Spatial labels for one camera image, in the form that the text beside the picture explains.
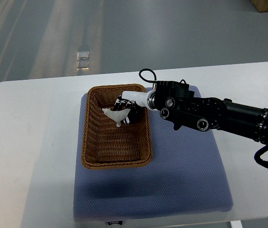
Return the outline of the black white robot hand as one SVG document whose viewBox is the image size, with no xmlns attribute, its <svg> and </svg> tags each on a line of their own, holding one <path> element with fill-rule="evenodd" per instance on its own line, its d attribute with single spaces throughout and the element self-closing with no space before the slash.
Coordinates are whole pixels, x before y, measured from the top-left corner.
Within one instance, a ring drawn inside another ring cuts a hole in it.
<svg viewBox="0 0 268 228">
<path fill-rule="evenodd" d="M 148 107 L 148 93 L 123 91 L 115 101 L 113 111 L 121 114 L 122 124 L 134 124 L 140 119 L 142 108 Z"/>
</svg>

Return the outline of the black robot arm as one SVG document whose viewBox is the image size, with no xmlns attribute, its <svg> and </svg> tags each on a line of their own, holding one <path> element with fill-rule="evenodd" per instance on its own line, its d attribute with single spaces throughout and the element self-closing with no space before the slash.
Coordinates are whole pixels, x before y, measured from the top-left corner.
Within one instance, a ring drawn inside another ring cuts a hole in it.
<svg viewBox="0 0 268 228">
<path fill-rule="evenodd" d="M 172 122 L 174 130 L 182 126 L 206 132 L 217 129 L 264 144 L 254 160 L 268 169 L 268 109 L 232 102 L 225 98 L 194 97 L 185 80 L 152 80 L 155 90 L 147 98 L 147 106 L 158 110 L 162 119 Z"/>
</svg>

